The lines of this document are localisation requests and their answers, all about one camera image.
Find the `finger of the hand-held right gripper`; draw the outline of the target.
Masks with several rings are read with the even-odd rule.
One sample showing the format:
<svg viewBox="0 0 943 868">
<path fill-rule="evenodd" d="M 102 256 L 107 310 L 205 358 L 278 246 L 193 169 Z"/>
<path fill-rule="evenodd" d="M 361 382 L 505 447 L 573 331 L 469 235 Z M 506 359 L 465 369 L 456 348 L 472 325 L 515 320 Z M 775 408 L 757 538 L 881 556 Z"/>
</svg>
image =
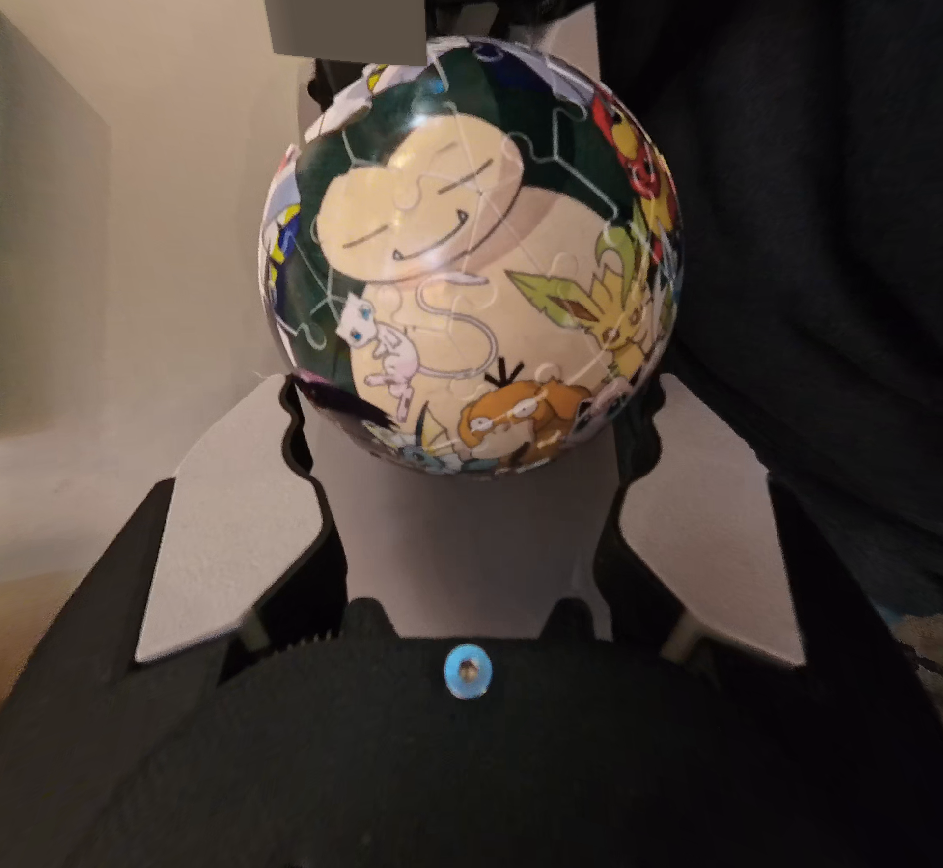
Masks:
<svg viewBox="0 0 943 868">
<path fill-rule="evenodd" d="M 594 2 L 549 22 L 549 62 L 555 95 L 593 96 L 601 81 Z"/>
<path fill-rule="evenodd" d="M 500 8 L 494 2 L 433 5 L 433 43 L 454 45 L 465 38 L 495 36 Z"/>
</svg>

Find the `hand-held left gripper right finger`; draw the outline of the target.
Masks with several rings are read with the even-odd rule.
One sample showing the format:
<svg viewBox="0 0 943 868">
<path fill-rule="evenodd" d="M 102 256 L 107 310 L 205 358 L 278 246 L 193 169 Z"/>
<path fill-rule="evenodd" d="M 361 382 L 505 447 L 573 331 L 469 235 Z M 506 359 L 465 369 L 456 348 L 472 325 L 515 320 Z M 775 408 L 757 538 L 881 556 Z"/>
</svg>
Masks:
<svg viewBox="0 0 943 868">
<path fill-rule="evenodd" d="M 612 428 L 594 439 L 594 632 L 617 627 L 680 662 L 703 640 L 781 666 L 804 663 L 767 471 L 688 387 L 660 379 L 664 404 L 635 440 L 654 468 L 619 473 Z"/>
</svg>

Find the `person's blue jeans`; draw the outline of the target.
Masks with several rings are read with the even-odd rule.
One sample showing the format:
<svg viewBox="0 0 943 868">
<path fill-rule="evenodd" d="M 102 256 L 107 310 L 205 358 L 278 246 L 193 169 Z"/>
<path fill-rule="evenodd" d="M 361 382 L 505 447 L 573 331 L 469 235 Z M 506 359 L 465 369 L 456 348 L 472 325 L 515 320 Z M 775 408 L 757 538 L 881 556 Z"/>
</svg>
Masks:
<svg viewBox="0 0 943 868">
<path fill-rule="evenodd" d="M 880 606 L 879 614 L 898 643 L 923 662 L 942 665 L 942 615 L 904 615 Z"/>
</svg>

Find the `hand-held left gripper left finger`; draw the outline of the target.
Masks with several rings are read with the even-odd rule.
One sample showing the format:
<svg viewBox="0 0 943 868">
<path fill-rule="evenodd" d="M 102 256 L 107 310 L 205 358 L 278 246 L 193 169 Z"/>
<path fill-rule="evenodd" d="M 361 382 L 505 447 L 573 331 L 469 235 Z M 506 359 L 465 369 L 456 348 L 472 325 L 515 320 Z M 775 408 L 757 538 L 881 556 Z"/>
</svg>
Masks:
<svg viewBox="0 0 943 868">
<path fill-rule="evenodd" d="M 294 380 L 263 379 L 178 466 L 136 663 L 236 636 L 250 653 L 338 632 L 346 560 Z"/>
</svg>

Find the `colourful puzzle ball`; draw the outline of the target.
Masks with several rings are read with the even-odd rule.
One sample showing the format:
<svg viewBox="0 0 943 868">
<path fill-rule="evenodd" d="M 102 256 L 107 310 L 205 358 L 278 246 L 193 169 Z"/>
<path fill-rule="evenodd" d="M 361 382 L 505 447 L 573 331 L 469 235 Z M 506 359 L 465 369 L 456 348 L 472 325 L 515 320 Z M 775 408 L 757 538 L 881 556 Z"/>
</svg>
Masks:
<svg viewBox="0 0 943 868">
<path fill-rule="evenodd" d="M 682 283 L 665 159 L 605 84 L 488 37 L 369 64 L 291 145 L 261 296 L 306 401 L 376 458 L 522 474 L 662 359 Z"/>
</svg>

